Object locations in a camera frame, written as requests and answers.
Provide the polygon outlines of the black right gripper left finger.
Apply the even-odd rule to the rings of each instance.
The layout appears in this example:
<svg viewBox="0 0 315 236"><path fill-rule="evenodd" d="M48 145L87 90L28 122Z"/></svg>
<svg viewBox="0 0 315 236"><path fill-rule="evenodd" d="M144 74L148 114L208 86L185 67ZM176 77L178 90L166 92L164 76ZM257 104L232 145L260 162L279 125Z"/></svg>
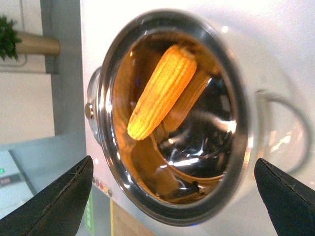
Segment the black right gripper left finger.
<svg viewBox="0 0 315 236"><path fill-rule="evenodd" d="M0 221L2 236L74 236L92 187L94 165L86 156Z"/></svg>

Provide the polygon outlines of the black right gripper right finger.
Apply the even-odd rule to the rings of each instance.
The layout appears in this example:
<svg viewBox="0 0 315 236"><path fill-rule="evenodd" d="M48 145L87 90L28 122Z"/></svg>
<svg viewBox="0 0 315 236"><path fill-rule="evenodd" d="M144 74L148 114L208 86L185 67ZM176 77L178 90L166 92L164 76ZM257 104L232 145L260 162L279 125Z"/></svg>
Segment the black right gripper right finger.
<svg viewBox="0 0 315 236"><path fill-rule="evenodd" d="M279 236L315 234L315 191L263 158L254 177L259 194Z"/></svg>

